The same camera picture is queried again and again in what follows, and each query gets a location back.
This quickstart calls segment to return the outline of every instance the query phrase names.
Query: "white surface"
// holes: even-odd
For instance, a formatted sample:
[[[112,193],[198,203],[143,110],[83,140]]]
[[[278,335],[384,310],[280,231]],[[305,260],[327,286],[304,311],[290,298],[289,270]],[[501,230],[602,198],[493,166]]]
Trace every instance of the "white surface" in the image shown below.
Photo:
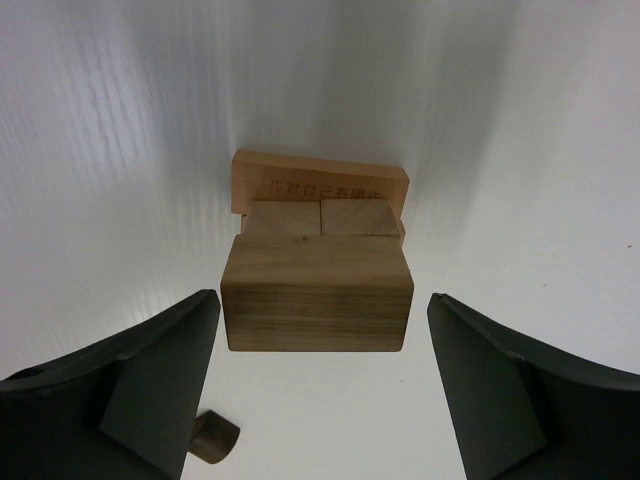
[[[432,292],[640,373],[639,19],[635,0],[5,0],[0,374],[217,288],[236,148],[402,165],[403,352],[230,354],[221,322],[202,406],[242,435],[183,478],[463,478]]]

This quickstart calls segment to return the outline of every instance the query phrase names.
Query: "light wood block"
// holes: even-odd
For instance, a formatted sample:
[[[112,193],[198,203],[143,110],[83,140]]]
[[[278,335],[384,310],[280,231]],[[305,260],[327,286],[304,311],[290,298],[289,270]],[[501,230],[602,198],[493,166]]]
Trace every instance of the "light wood block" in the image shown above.
[[[320,235],[320,203],[253,202],[242,231]]]
[[[234,351],[398,351],[413,280],[393,237],[236,236],[221,282]]]
[[[399,217],[409,177],[399,167],[238,150],[231,165],[231,211],[246,215],[256,200],[319,202],[385,198]]]
[[[400,241],[398,220],[387,200],[323,200],[323,235],[379,235]]]

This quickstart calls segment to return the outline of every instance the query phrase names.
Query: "stacked wooden blocks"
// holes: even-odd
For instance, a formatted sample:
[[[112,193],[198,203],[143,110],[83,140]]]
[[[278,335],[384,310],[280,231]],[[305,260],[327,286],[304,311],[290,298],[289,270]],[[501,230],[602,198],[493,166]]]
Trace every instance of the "stacked wooden blocks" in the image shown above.
[[[246,204],[221,282],[231,350],[402,348],[413,281],[389,201]]]

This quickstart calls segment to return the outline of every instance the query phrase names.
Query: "small wooden block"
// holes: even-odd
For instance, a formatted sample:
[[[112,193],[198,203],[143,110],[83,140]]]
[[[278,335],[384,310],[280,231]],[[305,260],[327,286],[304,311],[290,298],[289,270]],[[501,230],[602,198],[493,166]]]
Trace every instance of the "small wooden block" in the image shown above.
[[[398,227],[400,228],[400,245],[404,245],[404,237],[407,236],[407,230],[404,228],[404,223],[402,223],[402,219],[398,219]]]
[[[320,235],[320,204],[253,202],[242,232]]]
[[[400,217],[409,177],[399,167],[238,150],[231,164],[231,212],[246,215],[256,200],[319,202],[385,198]]]
[[[413,280],[394,237],[236,236],[221,282],[234,351],[399,351]]]
[[[386,200],[323,200],[321,217],[323,235],[402,234]]]

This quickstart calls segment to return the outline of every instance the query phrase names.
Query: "wooden sign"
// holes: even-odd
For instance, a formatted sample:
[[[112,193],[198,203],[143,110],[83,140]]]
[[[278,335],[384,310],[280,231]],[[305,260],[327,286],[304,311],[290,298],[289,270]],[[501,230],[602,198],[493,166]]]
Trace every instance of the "wooden sign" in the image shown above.
[[[399,167],[238,150],[231,167],[231,212],[246,215],[256,200],[383,198],[400,218],[408,188],[409,177]]]

